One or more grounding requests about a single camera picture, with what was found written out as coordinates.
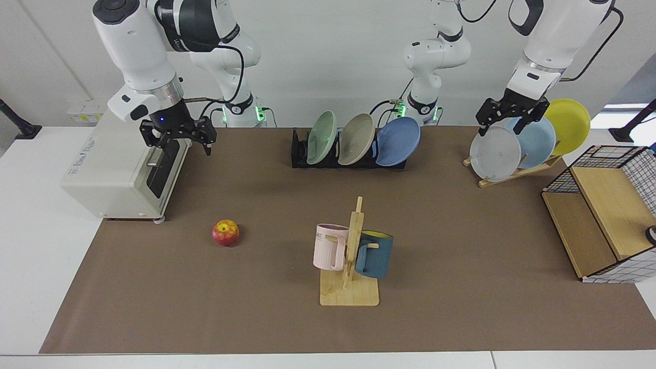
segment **power outlet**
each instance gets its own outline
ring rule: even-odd
[[[67,111],[71,121],[79,124],[95,124],[100,121],[105,110],[107,102],[104,100],[90,100],[82,103],[72,104]]]

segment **apple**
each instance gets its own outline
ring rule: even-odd
[[[224,219],[212,228],[212,238],[221,246],[234,247],[239,240],[239,227],[237,223]]]

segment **brown table mat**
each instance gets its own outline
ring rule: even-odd
[[[432,127],[405,171],[292,169],[291,130],[194,145],[162,225],[104,221],[42,353],[656,349],[633,285],[583,284],[540,196],[564,169],[479,189],[471,127]],[[319,306],[317,223],[396,239],[373,308]],[[240,224],[237,248],[212,226]]]

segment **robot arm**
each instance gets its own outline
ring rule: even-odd
[[[125,80],[110,99],[110,110],[123,121],[141,121],[148,146],[162,148],[173,139],[190,139],[203,144],[209,155],[216,130],[206,117],[191,117],[148,9],[139,0],[98,0],[93,16],[100,39]]]
[[[241,32],[228,0],[98,0],[93,15],[125,80],[108,106],[123,121],[141,121],[148,146],[191,139],[202,143],[209,155],[216,142],[208,118],[191,118],[167,59],[166,42],[175,51],[189,52],[193,62],[216,79],[224,98],[229,97],[221,101],[228,125],[253,127],[265,120],[243,77],[244,68],[259,62],[260,51]]]
[[[431,18],[438,36],[410,44],[405,48],[403,59],[413,73],[412,88],[404,101],[406,115],[421,125],[436,123],[435,111],[442,82],[435,72],[467,63],[472,52],[454,4],[435,0],[431,6]]]
[[[224,119],[230,127],[253,127],[264,120],[243,69],[260,62],[260,48],[235,21],[229,0],[149,0],[149,10],[171,47],[190,52],[192,62],[209,72],[227,98]]]
[[[476,114],[484,136],[489,126],[508,117],[522,117],[515,133],[544,116],[549,102],[544,97],[571,65],[615,0],[524,0],[529,8],[525,22],[513,27],[528,43],[501,100],[487,99]]]

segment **pink mug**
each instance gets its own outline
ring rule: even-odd
[[[344,252],[348,239],[348,227],[342,225],[317,225],[314,239],[314,266],[326,271],[344,269]]]

